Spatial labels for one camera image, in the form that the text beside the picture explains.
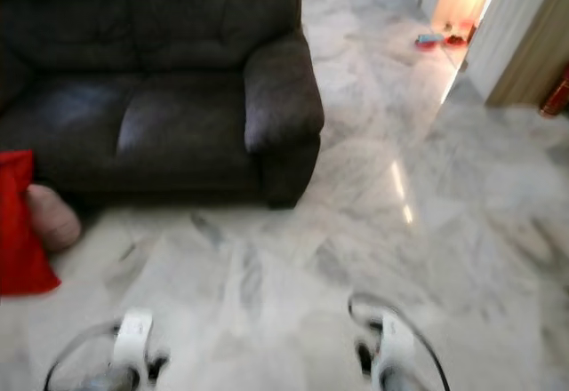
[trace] beige cushion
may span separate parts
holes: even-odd
[[[27,202],[34,232],[47,251],[63,251],[81,235],[81,223],[61,197],[48,187],[32,184]]]

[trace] white marble floor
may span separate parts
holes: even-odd
[[[170,300],[169,327],[210,336],[213,318],[232,319],[212,363],[223,378],[243,376],[243,388],[366,389],[343,317],[317,315],[334,304],[340,312],[345,292],[358,288],[408,312],[433,341],[453,389],[569,389],[569,122],[545,121],[531,108],[488,110],[468,81],[441,104],[456,71],[444,52],[413,49],[429,30],[413,0],[304,0],[303,19],[326,126],[297,208],[104,211],[77,247],[54,260],[65,282],[59,295],[3,301],[2,391],[24,389],[14,384],[27,374],[18,379],[14,366],[29,364],[36,386],[58,349],[46,349],[49,327],[65,324],[73,336],[105,318],[102,306],[145,297],[152,307],[164,304],[152,290],[153,281],[166,286],[164,275],[177,283],[170,299],[195,302],[190,312]],[[175,263],[153,254],[186,246]],[[66,292],[75,305],[61,297]],[[210,296],[223,315],[214,314]],[[307,312],[283,344],[277,336]],[[235,340],[244,335],[245,347]],[[188,351],[208,345],[193,339],[170,347],[199,376],[196,366],[210,358]],[[267,353],[252,351],[261,340]],[[332,360],[341,347],[348,350]],[[251,356],[225,363],[237,353]],[[283,366],[291,379],[271,382]],[[190,380],[174,364],[170,375],[178,385],[162,389],[188,382],[225,389],[212,376]],[[436,384],[432,371],[424,375]]]

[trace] red pillow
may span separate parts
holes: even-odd
[[[32,232],[26,189],[32,180],[32,152],[0,153],[0,295],[22,296],[60,285]]]

